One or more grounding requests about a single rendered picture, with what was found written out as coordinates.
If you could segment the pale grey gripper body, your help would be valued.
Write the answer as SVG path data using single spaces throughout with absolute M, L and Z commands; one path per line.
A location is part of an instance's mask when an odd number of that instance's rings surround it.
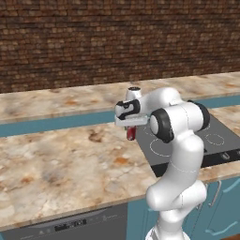
M 148 116 L 138 116 L 138 117 L 130 117 L 125 120 L 121 120 L 117 116 L 114 117 L 114 123 L 119 127 L 136 127 L 136 126 L 144 126 L 148 122 Z

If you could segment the red soda can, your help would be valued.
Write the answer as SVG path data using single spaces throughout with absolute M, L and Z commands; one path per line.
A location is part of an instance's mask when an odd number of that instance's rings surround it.
M 136 136 L 136 127 L 127 127 L 127 139 L 134 141 Z

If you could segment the black glass hob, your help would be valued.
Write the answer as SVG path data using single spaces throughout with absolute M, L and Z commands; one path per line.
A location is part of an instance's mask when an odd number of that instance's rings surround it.
M 204 143 L 202 169 L 240 160 L 240 137 L 210 115 L 208 127 L 196 133 Z M 168 167 L 173 147 L 158 139 L 149 125 L 137 127 L 136 141 L 156 177 Z

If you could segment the teal cupboard door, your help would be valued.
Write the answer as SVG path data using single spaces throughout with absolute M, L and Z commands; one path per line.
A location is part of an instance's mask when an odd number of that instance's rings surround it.
M 218 182 L 208 183 L 206 186 L 207 198 L 203 202 L 202 208 L 200 210 L 195 208 L 187 217 L 186 230 L 190 240 L 198 240 L 204 235 L 204 231 L 208 227 L 215 212 L 215 208 L 218 205 L 217 199 L 213 207 L 208 206 L 208 204 L 214 198 L 218 187 Z
M 189 187 L 177 198 L 177 207 L 155 211 L 145 198 L 127 204 L 127 240 L 190 240 L 183 225 L 199 204 L 202 183 Z

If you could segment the dark grey dishwasher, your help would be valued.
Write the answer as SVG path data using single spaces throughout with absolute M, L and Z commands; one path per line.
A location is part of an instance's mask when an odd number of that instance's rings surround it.
M 0 240 L 126 240 L 126 203 L 0 232 Z

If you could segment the teal drawer front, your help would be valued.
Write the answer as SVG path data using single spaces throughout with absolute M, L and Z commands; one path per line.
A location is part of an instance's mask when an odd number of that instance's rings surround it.
M 233 222 L 238 221 L 238 225 L 235 225 L 232 227 L 228 232 L 225 232 L 224 234 L 218 235 L 218 236 L 212 236 L 209 233 L 205 234 L 210 238 L 210 240 L 238 240 L 240 239 L 240 217 L 234 217 L 233 219 L 230 218 L 216 218 L 213 217 L 211 222 L 209 223 L 209 226 L 206 228 L 211 229 L 214 231 L 220 231 L 228 227 Z
M 217 205 L 218 218 L 239 218 L 240 217 L 240 184 L 228 193 L 223 190 L 230 186 L 240 177 L 234 177 L 223 181 L 223 189 L 221 190 L 220 199 Z

